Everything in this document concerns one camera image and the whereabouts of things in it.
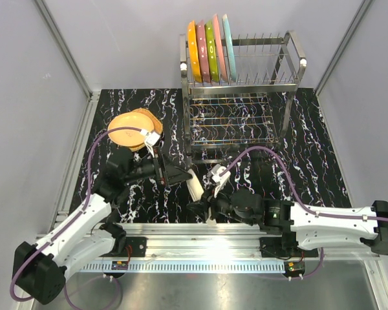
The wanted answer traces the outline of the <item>cream white round plate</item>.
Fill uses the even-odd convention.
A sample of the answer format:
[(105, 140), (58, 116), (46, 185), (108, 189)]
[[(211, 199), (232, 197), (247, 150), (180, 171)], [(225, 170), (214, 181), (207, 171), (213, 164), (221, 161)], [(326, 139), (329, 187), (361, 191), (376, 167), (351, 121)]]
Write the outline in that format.
[(188, 191), (193, 202), (197, 202), (204, 194), (204, 189), (193, 169), (189, 169), (188, 173), (191, 175), (191, 178), (186, 181)]

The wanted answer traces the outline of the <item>yellow-orange round plate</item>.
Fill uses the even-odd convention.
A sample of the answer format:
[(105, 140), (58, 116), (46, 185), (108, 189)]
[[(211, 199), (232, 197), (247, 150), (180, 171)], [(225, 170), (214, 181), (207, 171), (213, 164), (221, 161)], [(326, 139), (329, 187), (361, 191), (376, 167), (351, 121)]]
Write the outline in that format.
[(108, 131), (121, 128), (108, 133), (110, 140), (123, 147), (137, 147), (144, 143), (141, 130), (151, 132), (154, 129), (153, 121), (143, 113), (127, 112), (115, 117), (108, 126)]

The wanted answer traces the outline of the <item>orange dotted scalloped plate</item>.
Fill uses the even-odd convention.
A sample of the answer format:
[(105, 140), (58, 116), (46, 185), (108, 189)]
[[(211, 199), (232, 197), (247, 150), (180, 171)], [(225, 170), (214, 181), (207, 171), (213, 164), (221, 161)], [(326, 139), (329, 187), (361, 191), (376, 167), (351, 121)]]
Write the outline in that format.
[(198, 83), (202, 83), (195, 25), (196, 24), (194, 20), (190, 21), (188, 24), (188, 32), (187, 32), (188, 50), (189, 50), (189, 57), (190, 57), (193, 79)]

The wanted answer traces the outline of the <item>beige pink leaf plate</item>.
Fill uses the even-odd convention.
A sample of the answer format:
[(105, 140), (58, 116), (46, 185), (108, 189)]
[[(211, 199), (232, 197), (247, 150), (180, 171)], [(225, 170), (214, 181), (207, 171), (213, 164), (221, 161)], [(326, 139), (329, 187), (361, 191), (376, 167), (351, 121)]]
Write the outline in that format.
[(222, 47), (219, 17), (217, 14), (215, 14), (212, 18), (212, 25), (213, 25), (213, 32), (214, 32), (214, 36), (215, 36), (215, 46), (217, 49), (217, 57), (219, 60), (221, 79), (224, 82), (228, 82), (228, 75), (227, 75), (226, 63), (225, 63), (225, 58), (224, 58), (224, 50)]

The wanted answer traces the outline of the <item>beige blue leaf plate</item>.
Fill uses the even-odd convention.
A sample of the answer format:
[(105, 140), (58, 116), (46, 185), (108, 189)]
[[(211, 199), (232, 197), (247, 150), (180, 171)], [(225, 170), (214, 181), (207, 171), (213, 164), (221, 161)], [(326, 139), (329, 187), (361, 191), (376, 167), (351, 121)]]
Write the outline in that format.
[(232, 42), (232, 32), (230, 29), (230, 23), (228, 20), (228, 16), (226, 14), (222, 17), (224, 38), (226, 43), (226, 51), (228, 56), (228, 66), (230, 71), (230, 81), (236, 82), (237, 79), (237, 71), (235, 66), (235, 55), (233, 50), (233, 42)]

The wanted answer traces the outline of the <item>yellow-green dotted scalloped plate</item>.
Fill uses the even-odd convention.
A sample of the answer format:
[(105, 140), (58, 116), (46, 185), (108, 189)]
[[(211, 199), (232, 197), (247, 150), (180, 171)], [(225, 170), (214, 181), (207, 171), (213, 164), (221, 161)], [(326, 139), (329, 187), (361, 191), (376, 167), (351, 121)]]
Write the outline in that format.
[(209, 20), (205, 24), (205, 35), (206, 35), (206, 46), (208, 53), (208, 64), (209, 64), (209, 72), (210, 77), (213, 82), (219, 82), (219, 66), (217, 64), (216, 58), (216, 47), (215, 47), (215, 37), (213, 33), (213, 25), (212, 20)]

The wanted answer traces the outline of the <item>pink dotted scalloped plate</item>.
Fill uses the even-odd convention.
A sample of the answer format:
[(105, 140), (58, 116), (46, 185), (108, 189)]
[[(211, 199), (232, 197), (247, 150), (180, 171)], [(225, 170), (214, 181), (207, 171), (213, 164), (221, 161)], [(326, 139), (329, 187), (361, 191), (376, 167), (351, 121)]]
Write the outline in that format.
[(208, 49), (206, 44), (206, 33), (204, 29), (204, 20), (202, 19), (196, 25), (196, 34), (197, 34), (197, 47), (199, 54), (199, 65), (200, 73), (202, 76), (202, 81), (204, 83), (209, 83), (211, 81), (210, 77), (210, 67), (208, 63)]

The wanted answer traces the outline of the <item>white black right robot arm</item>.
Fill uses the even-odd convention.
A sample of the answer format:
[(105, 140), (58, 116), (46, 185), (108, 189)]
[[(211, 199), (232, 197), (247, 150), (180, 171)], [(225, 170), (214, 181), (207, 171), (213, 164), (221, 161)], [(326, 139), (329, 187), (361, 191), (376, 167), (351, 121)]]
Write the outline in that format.
[(315, 207), (263, 198), (246, 189), (231, 195), (212, 190), (189, 190), (188, 209), (202, 221), (223, 215), (271, 235), (278, 235), (287, 256), (321, 247), (364, 245), (375, 254), (388, 256), (388, 202), (353, 209)]

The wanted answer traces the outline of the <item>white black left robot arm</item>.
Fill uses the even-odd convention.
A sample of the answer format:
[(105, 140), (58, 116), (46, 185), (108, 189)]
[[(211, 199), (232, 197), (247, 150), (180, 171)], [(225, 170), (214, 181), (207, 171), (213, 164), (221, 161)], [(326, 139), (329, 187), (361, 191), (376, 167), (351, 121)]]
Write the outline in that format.
[(48, 304), (74, 273), (97, 257), (131, 254), (127, 233), (114, 214), (127, 200), (130, 186), (149, 178), (170, 187), (193, 180), (193, 175), (172, 164), (158, 148), (152, 158), (139, 163), (130, 149), (115, 151), (74, 212), (40, 240), (22, 242), (16, 248), (11, 297), (19, 302), (35, 299)]

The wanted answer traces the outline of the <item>tan plates under leaf plate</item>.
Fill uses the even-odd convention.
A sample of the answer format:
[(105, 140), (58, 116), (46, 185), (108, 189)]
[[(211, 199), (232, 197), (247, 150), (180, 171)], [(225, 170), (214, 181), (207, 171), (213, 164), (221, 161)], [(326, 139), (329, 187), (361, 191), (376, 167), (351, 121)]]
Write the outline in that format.
[[(161, 138), (161, 135), (163, 133), (163, 124), (150, 110), (146, 108), (145, 109), (138, 108), (131, 111), (131, 113), (133, 113), (136, 116), (136, 119), (135, 119), (136, 128), (146, 129), (148, 131), (155, 130), (160, 134), (160, 138)], [(129, 147), (133, 152), (137, 152), (145, 148), (144, 141), (142, 140), (142, 136), (139, 136), (138, 139), (141, 141), (140, 143), (135, 142)]]

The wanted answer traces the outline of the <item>stainless steel dish rack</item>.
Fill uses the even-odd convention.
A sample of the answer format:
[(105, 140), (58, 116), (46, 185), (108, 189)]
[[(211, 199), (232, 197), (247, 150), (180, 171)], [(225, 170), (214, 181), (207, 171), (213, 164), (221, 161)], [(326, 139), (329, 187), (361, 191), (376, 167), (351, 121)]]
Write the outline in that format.
[(233, 39), (225, 60), (235, 81), (196, 82), (188, 40), (180, 36), (180, 75), (187, 161), (218, 163), (218, 153), (254, 145), (279, 150), (307, 68), (296, 31)]

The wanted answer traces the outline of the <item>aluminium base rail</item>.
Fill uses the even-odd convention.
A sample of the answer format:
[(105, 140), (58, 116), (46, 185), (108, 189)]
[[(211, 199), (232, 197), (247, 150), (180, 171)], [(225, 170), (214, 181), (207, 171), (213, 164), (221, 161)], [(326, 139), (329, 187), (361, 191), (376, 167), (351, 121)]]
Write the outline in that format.
[(124, 245), (115, 245), (101, 257), (216, 262), (280, 257), (269, 249), (281, 241), (279, 236), (241, 223), (123, 223), (122, 228)]

